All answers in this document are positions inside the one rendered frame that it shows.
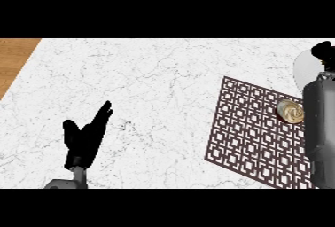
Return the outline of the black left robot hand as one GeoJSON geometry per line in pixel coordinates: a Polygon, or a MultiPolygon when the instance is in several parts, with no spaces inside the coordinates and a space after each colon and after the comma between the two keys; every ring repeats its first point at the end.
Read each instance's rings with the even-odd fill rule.
{"type": "Polygon", "coordinates": [[[105,137],[111,115],[111,102],[106,101],[97,111],[93,121],[84,128],[80,129],[72,120],[63,121],[63,143],[68,148],[63,167],[66,169],[74,167],[81,167],[83,169],[90,168],[105,137]]]}

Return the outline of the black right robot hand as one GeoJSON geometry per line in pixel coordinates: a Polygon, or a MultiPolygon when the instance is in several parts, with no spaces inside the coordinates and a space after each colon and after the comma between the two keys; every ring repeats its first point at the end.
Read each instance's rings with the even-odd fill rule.
{"type": "Polygon", "coordinates": [[[335,46],[331,45],[331,41],[319,43],[311,48],[311,55],[322,60],[325,70],[335,72],[335,46]]]}

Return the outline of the white plate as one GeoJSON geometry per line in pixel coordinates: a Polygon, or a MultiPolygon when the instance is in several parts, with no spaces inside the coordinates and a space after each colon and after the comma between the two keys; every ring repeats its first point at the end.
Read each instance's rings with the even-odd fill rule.
{"type": "Polygon", "coordinates": [[[317,79],[317,74],[323,71],[322,61],[311,55],[310,50],[303,51],[294,62],[294,79],[300,91],[317,79]]]}

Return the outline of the brown patterned placemat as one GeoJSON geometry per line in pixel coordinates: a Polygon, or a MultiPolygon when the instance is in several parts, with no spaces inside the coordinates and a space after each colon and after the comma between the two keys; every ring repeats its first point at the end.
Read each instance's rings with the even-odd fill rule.
{"type": "Polygon", "coordinates": [[[303,102],[224,77],[204,159],[277,189],[311,189],[305,125],[279,120],[277,103],[303,102]]]}

